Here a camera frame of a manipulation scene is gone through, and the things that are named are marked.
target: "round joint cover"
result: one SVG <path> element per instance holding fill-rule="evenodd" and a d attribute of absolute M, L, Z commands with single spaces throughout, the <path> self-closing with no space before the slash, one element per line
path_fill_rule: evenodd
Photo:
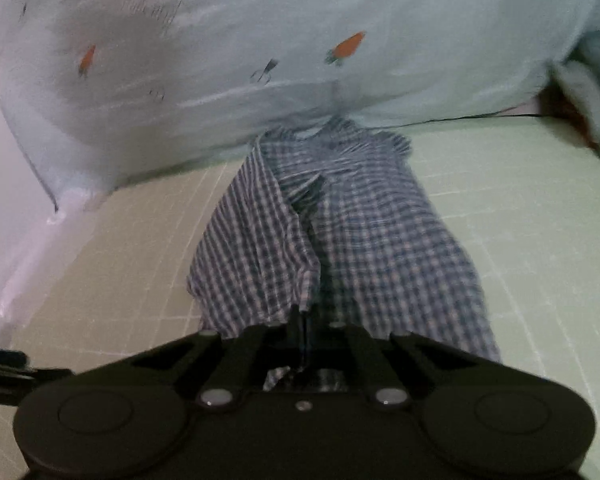
<path fill-rule="evenodd" d="M 26 458 L 54 476 L 104 480 L 158 460 L 187 421 L 166 386 L 49 386 L 21 403 L 13 433 Z"/>
<path fill-rule="evenodd" d="M 480 475 L 526 478 L 584 457 L 595 418 L 578 394 L 541 379 L 512 384 L 509 373 L 485 385 L 481 374 L 466 370 L 424 402 L 424 431 L 443 458 Z"/>

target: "orange carrot print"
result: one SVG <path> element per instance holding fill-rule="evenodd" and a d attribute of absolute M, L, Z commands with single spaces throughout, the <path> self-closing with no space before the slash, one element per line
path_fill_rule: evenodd
<path fill-rule="evenodd" d="M 86 76 L 89 68 L 93 64 L 93 54 L 96 52 L 96 46 L 91 45 L 87 51 L 87 53 L 82 58 L 80 62 L 80 66 L 78 67 L 78 74 L 81 76 Z"/>
<path fill-rule="evenodd" d="M 351 36 L 348 40 L 344 40 L 333 50 L 327 52 L 327 59 L 325 62 L 328 64 L 335 63 L 337 66 L 342 66 L 342 63 L 347 57 L 351 57 L 356 53 L 356 50 L 365 39 L 366 32 L 359 32 Z"/>

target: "white fabric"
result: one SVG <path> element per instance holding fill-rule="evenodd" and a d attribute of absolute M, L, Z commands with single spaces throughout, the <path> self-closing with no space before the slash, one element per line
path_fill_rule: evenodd
<path fill-rule="evenodd" d="M 588 28 L 600 0 L 0 0 L 0 100 L 55 194 L 109 189 L 272 125 L 515 106 Z"/>

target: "dark gray fabric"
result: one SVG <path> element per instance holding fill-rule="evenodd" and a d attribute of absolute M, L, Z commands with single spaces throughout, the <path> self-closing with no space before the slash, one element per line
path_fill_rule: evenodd
<path fill-rule="evenodd" d="M 416 332 L 499 360 L 474 267 L 405 165 L 410 144 L 334 119 L 265 134 L 206 229 L 189 291 L 238 335 L 293 304 L 375 337 Z"/>

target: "screw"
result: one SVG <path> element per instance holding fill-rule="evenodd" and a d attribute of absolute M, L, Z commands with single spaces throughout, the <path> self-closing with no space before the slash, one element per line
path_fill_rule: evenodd
<path fill-rule="evenodd" d="M 310 412 L 313 405 L 310 400 L 298 400 L 296 402 L 296 410 L 299 412 Z"/>
<path fill-rule="evenodd" d="M 376 400 L 385 406 L 397 406 L 408 398 L 407 392 L 400 388 L 382 388 L 376 391 Z"/>
<path fill-rule="evenodd" d="M 234 396 L 229 390 L 216 388 L 213 390 L 205 390 L 200 394 L 200 400 L 210 408 L 218 408 L 225 406 L 234 400 Z"/>

